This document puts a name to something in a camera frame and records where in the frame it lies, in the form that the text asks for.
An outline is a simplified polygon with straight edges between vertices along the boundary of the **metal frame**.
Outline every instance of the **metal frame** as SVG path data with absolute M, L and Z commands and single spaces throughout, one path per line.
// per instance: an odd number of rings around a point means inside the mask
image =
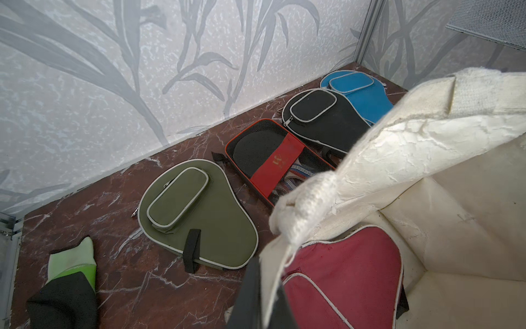
M 380 13 L 382 12 L 385 3 L 386 0 L 371 0 L 365 22 L 363 23 L 360 40 L 358 40 L 358 45 L 356 46 L 355 56 L 352 59 L 352 61 L 358 63 L 358 65 L 363 63 L 365 52 L 369 47 L 372 33 L 375 30 L 376 23 L 378 22 L 378 18 L 380 17 Z
M 23 220 L 0 213 L 0 238 L 9 239 L 0 279 L 0 329 L 8 329 L 11 319 L 11 302 L 15 286 L 15 274 L 20 252 Z

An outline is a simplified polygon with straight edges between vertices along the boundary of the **wallpaper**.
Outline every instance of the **wallpaper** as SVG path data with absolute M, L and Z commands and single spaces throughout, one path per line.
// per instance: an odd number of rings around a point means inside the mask
M 349 63 L 368 7 L 0 0 L 0 212 L 23 214 Z
M 526 71 L 526 52 L 446 29 L 459 3 L 386 0 L 364 66 L 406 89 L 472 66 Z

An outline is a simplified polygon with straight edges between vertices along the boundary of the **striped fabric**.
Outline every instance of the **striped fabric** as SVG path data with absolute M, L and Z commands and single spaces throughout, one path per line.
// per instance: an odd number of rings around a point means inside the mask
M 280 196 L 294 190 L 307 178 L 312 177 L 315 174 L 315 169 L 301 164 L 300 161 L 296 159 L 289 171 L 287 171 L 285 176 L 279 181 L 278 185 L 276 185 L 276 188 L 274 188 L 269 198 L 277 200 Z

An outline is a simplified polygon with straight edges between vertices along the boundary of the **open paddle case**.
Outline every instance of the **open paddle case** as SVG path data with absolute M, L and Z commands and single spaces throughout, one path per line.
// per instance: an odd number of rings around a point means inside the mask
M 225 152 L 247 185 L 271 206 L 307 178 L 334 169 L 270 119 L 243 130 L 228 142 Z
M 165 171 L 146 190 L 137 209 L 145 235 L 197 264 L 235 270 L 256 252 L 258 233 L 216 163 L 192 159 Z

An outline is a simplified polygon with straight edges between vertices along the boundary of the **brown marble surface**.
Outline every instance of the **brown marble surface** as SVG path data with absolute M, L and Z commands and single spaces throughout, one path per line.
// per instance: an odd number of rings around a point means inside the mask
M 387 84 L 392 103 L 405 90 L 367 69 L 349 64 Z M 180 257 L 157 246 L 141 233 L 131 215 L 150 183 L 170 167 L 192 158 L 212 160 L 210 151 L 224 153 L 225 144 L 262 118 L 281 123 L 280 109 L 299 91 L 319 87 L 321 78 L 281 95 L 199 136 L 187 139 L 127 169 L 43 206 L 25 217 L 13 297 L 11 328 L 29 328 L 26 300 L 46 282 L 48 253 L 90 235 L 97 262 L 99 328 L 217 328 L 234 304 L 244 269 L 219 271 L 201 266 L 184 271 Z M 268 227 L 271 209 L 263 204 L 230 167 L 224 168 L 258 233 L 258 253 L 273 238 Z

